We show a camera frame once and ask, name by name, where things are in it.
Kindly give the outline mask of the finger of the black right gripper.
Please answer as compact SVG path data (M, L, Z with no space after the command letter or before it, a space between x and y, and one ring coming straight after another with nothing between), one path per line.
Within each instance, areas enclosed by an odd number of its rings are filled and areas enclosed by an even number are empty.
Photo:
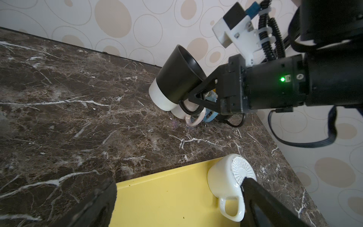
M225 75L226 66L218 66L201 84L195 87L188 95L189 101L215 112L226 112L225 108ZM216 90L217 100L209 101L205 94Z

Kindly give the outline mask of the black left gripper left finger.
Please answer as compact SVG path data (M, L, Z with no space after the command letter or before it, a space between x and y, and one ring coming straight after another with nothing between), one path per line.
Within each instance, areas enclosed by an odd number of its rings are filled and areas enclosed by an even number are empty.
M108 178L67 214L54 222L54 226L107 227L111 222L116 199L116 182Z

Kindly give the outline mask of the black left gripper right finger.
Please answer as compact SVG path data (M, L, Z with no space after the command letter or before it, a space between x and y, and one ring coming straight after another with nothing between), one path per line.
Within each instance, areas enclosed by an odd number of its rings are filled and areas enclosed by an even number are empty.
M245 203L245 216L241 227L307 227L288 208L280 203L252 178L241 185Z

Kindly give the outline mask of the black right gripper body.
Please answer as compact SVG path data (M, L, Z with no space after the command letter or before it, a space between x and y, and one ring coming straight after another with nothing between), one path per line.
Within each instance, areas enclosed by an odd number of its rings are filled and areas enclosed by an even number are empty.
M303 56L295 55L247 67L235 55L219 77L219 112L250 113L260 109L292 108L304 104L308 95Z

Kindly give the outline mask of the black mug white base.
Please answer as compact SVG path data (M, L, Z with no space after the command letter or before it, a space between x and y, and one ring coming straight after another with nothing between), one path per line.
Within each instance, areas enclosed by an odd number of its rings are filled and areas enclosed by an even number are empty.
M177 45L162 69L149 87L153 103L163 111L171 111L180 106L189 115L198 115L186 108L184 101L189 93L207 78L193 56L181 45Z

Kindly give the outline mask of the pink iridescent mug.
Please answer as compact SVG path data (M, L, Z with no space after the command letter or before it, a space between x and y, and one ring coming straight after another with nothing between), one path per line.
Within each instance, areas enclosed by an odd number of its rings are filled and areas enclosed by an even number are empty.
M190 102L188 99L186 99L184 101L184 104L185 104L186 108L189 109L190 111L196 111L199 107L199 105ZM203 121L203 119L206 115L206 108L203 108L203 110L198 115L194 115L194 116L185 113L180 106L177 106L174 109L172 109L171 113L175 117L185 120L185 122L188 126L195 127Z

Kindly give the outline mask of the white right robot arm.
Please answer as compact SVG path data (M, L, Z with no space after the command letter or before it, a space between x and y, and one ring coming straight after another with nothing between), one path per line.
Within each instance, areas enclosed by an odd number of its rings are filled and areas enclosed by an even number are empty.
M267 62L248 66L232 56L189 94L189 100L222 115L299 106L363 110L362 1L302 1L288 38L296 55L287 57L271 2L262 1L258 37Z

